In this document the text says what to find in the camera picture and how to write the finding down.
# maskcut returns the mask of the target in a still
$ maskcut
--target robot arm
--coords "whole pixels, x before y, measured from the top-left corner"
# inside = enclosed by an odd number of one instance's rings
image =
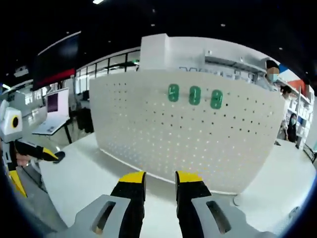
[[[18,166],[16,153],[56,162],[59,162],[65,156],[63,153],[56,155],[47,148],[22,141],[21,111],[9,107],[6,100],[0,106],[0,138],[2,158],[7,167],[8,175],[11,177],[16,188],[24,196],[26,196],[26,193],[16,171],[16,167]]]
[[[211,196],[201,177],[176,171],[176,214],[184,238],[276,238],[249,226],[229,201]],[[47,238],[139,238],[145,217],[146,173],[123,176],[111,195],[102,195],[77,213],[67,230]]]

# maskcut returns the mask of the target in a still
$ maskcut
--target ceiling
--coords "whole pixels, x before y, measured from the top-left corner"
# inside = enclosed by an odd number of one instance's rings
[[[78,31],[82,31],[78,67],[140,46],[142,36],[167,33],[222,39],[256,49],[317,91],[317,47],[314,29],[309,27],[313,22],[309,12],[315,6],[286,0],[105,0],[99,5],[92,1],[7,0],[2,10],[12,17],[2,20],[2,82],[13,86],[26,80],[14,77],[16,68],[32,67],[41,50]]]

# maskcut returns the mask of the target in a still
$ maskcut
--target laptop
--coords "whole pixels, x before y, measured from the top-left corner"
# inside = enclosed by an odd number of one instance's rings
[[[47,94],[47,118],[32,131],[32,134],[53,135],[69,120],[68,95],[68,88]]]

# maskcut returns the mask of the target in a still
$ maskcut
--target black screen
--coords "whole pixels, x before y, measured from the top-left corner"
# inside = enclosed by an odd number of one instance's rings
[[[79,35],[71,36],[40,53],[33,68],[33,90],[75,75]]]
[[[58,111],[58,93],[48,95],[48,113]]]

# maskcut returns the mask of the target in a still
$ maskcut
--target perforated white panel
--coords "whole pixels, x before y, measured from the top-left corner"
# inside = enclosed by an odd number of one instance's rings
[[[170,102],[168,87],[179,85]],[[127,72],[91,81],[98,145],[130,166],[174,182],[176,170],[197,172],[210,190],[240,193],[269,154],[284,100],[242,80],[200,72]],[[191,86],[201,89],[197,106]],[[223,93],[212,109],[213,90]]]

